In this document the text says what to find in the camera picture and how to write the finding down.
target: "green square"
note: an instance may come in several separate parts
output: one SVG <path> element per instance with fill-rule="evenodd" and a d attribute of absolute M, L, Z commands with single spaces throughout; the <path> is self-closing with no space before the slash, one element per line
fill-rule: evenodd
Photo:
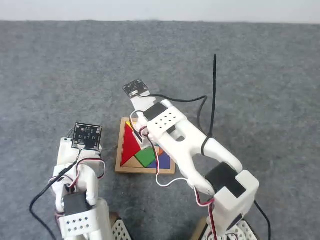
<path fill-rule="evenodd" d="M 145 168 L 149 166 L 154 160 L 156 160 L 155 153 L 152 147 L 140 150 L 135 154 L 135 157 Z"/>

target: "white wall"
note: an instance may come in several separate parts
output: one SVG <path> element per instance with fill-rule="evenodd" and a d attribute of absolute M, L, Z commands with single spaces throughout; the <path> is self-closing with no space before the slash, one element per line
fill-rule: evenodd
<path fill-rule="evenodd" d="M 1 20 L 320 23 L 320 0 L 0 0 Z"/>

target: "red triangle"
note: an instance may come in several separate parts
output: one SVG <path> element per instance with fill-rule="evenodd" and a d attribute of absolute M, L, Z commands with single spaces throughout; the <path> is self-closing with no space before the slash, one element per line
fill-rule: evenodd
<path fill-rule="evenodd" d="M 129 127 L 128 124 L 125 124 L 123 133 L 122 158 L 120 164 L 121 166 L 141 150 L 133 134 L 134 133 L 132 132 L 131 127 Z"/>

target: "cable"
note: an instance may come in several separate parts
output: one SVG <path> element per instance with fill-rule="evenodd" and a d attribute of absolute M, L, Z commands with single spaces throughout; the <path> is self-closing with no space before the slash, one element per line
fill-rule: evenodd
<path fill-rule="evenodd" d="M 78 180 L 79 180 L 79 177 L 80 177 L 80 171 L 78 171 L 78 167 L 80 164 L 83 164 L 83 162 L 86 162 L 86 161 L 97 161 L 97 162 L 100 162 L 100 163 L 103 163 L 103 174 L 101 176 L 98 176 L 97 178 L 98 179 L 101 179 L 104 177 L 105 175 L 105 172 L 106 172 L 106 163 L 105 161 L 103 161 L 101 158 L 84 158 L 84 159 L 81 159 L 75 166 L 75 169 L 76 169 L 76 178 L 74 179 L 74 181 L 71 183 L 71 185 L 69 186 L 70 189 L 72 189 L 73 187 L 76 186 Z"/>
<path fill-rule="evenodd" d="M 76 157 L 76 160 L 75 160 L 70 166 L 68 166 L 68 167 L 66 167 L 65 169 L 63 169 L 63 170 L 58 174 L 58 176 L 57 176 L 54 180 L 50 181 L 50 182 L 47 184 L 47 186 L 45 186 L 44 189 L 43 189 L 37 196 L 34 197 L 34 199 L 31 201 L 30 206 L 29 206 L 29 212 L 31 213 L 31 215 L 32 215 L 39 223 L 42 224 L 42 226 L 49 232 L 49 234 L 50 234 L 50 236 L 51 236 L 51 238 L 52 238 L 53 240 L 57 240 L 56 236 L 54 235 L 54 233 L 52 232 L 52 230 L 50 229 L 50 227 L 49 227 L 37 214 L 35 214 L 35 212 L 34 212 L 34 210 L 33 210 L 33 206 L 34 206 L 34 204 L 36 203 L 36 201 L 37 201 L 43 194 L 45 194 L 45 192 L 46 192 L 49 188 L 51 188 L 51 186 L 52 186 L 55 182 L 57 182 L 64 174 L 66 174 L 70 169 L 72 169 L 72 168 L 77 164 L 77 161 L 78 161 L 78 159 L 79 159 L 79 157 L 80 157 L 81 151 L 82 151 L 82 149 L 79 149 L 79 154 L 78 154 L 78 156 Z"/>
<path fill-rule="evenodd" d="M 228 234 L 226 234 L 227 237 L 228 237 L 229 235 L 235 236 L 235 239 L 236 239 L 236 240 L 239 240 L 238 234 L 235 234 L 235 233 L 228 233 Z"/>
<path fill-rule="evenodd" d="M 212 204 L 215 201 L 214 198 L 211 198 L 209 201 L 200 202 L 200 196 L 199 196 L 198 190 L 196 189 L 196 187 L 193 187 L 193 190 L 195 194 L 196 203 L 198 204 L 199 207 L 208 207 L 210 204 Z"/>
<path fill-rule="evenodd" d="M 206 139 L 203 141 L 201 145 L 201 154 L 205 155 L 205 146 L 210 138 L 213 136 L 213 129 L 215 123 L 215 112 L 216 112 L 216 93 L 217 93 L 217 55 L 215 54 L 213 57 L 213 77 L 212 77 L 212 109 L 211 109 L 211 120 L 210 120 L 210 128 L 206 135 Z"/>
<path fill-rule="evenodd" d="M 177 102 L 177 103 L 191 103 L 191 102 L 196 102 L 196 101 L 199 101 L 202 99 L 202 103 L 198 109 L 198 112 L 197 112 L 197 115 L 196 115 L 196 124 L 197 124 L 197 127 L 200 129 L 201 132 L 204 133 L 204 130 L 203 128 L 201 127 L 201 123 L 200 123 L 200 115 L 201 115 L 201 111 L 208 99 L 208 96 L 207 95 L 203 95 L 203 96 L 200 96 L 200 97 L 197 97 L 197 98 L 194 98 L 194 99 L 176 99 L 176 98 L 172 98 L 172 97 L 168 97 L 168 96 L 165 96 L 165 95 L 162 95 L 162 94 L 149 94 L 149 95 L 139 95 L 138 96 L 140 98 L 147 98 L 147 97 L 158 97 L 158 98 L 163 98 L 163 99 L 167 99 L 167 100 L 170 100 L 170 101 L 173 101 L 173 102 Z"/>
<path fill-rule="evenodd" d="M 268 218 L 268 216 L 265 214 L 265 212 L 262 210 L 262 208 L 259 206 L 258 202 L 254 200 L 255 206 L 259 209 L 260 213 L 264 216 L 267 224 L 268 224 L 268 240 L 271 240 L 271 223 Z"/>
<path fill-rule="evenodd" d="M 208 207 L 208 211 L 209 211 L 209 216 L 210 216 L 210 222 L 211 222 L 211 230 L 213 233 L 213 240 L 218 240 L 217 238 L 217 232 L 216 232 L 216 226 L 215 226 L 215 220 L 214 220 L 214 214 L 213 214 L 213 209 L 212 209 L 212 204 L 211 203 Z"/>
<path fill-rule="evenodd" d="M 58 177 L 58 176 L 53 176 L 52 178 L 50 178 L 49 181 L 48 181 L 48 184 L 49 184 L 53 179 L 55 179 L 56 177 Z M 66 174 L 64 174 L 62 177 L 60 177 L 57 181 L 59 181 L 60 179 L 62 180 L 63 177 L 68 178 L 68 179 L 71 181 L 71 183 L 73 183 L 73 181 L 74 181 L 71 177 L 69 177 L 69 176 L 66 175 Z M 51 193 L 55 196 L 56 193 L 53 191 L 52 186 L 50 187 L 50 190 L 51 190 Z"/>
<path fill-rule="evenodd" d="M 144 111 L 141 111 L 141 110 L 135 110 L 133 111 L 131 114 L 130 114 L 130 125 L 133 129 L 133 131 L 136 133 L 136 134 L 139 134 L 139 131 L 135 128 L 134 124 L 133 124 L 133 121 L 132 121 L 132 116 L 136 113 L 144 113 Z"/>
<path fill-rule="evenodd" d="M 156 183 L 157 183 L 160 187 L 162 187 L 162 188 L 167 188 L 167 187 L 169 187 L 171 184 L 173 184 L 174 182 L 176 182 L 176 181 L 178 181 L 178 180 L 184 180 L 184 181 L 187 182 L 188 180 L 187 180 L 186 178 L 184 178 L 184 177 L 178 177 L 178 178 L 172 180 L 171 182 L 169 182 L 169 183 L 167 183 L 167 184 L 161 184 L 161 183 L 159 183 L 159 181 L 158 181 L 158 175 L 159 175 L 159 173 L 160 173 L 159 156 L 158 156 L 158 153 L 157 153 L 157 150 L 156 150 L 155 145 L 153 144 L 153 142 L 152 142 L 152 141 L 150 140 L 150 138 L 149 138 L 149 135 L 147 135 L 146 137 L 147 137 L 147 139 L 149 140 L 149 142 L 150 142 L 150 144 L 151 144 L 151 147 L 152 147 L 152 150 L 153 150 L 153 153 L 154 153 L 154 156 L 155 156 L 155 165 L 156 165 L 155 181 L 156 181 Z"/>

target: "wooden frame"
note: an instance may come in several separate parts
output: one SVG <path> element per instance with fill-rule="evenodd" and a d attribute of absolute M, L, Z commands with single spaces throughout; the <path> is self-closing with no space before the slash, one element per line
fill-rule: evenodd
<path fill-rule="evenodd" d="M 125 132 L 125 124 L 130 119 L 128 117 L 122 117 L 120 123 L 120 131 L 119 131 L 119 140 L 118 140 L 118 149 L 116 153 L 116 161 L 115 161 L 115 172 L 116 173 L 130 173 L 130 174 L 156 174 L 155 168 L 146 168 L 146 167 L 123 167 L 121 166 L 122 159 L 122 151 L 123 151 L 123 143 L 124 143 L 124 132 Z M 175 162 L 171 159 L 170 169 L 160 169 L 160 174 L 175 174 L 176 165 Z"/>

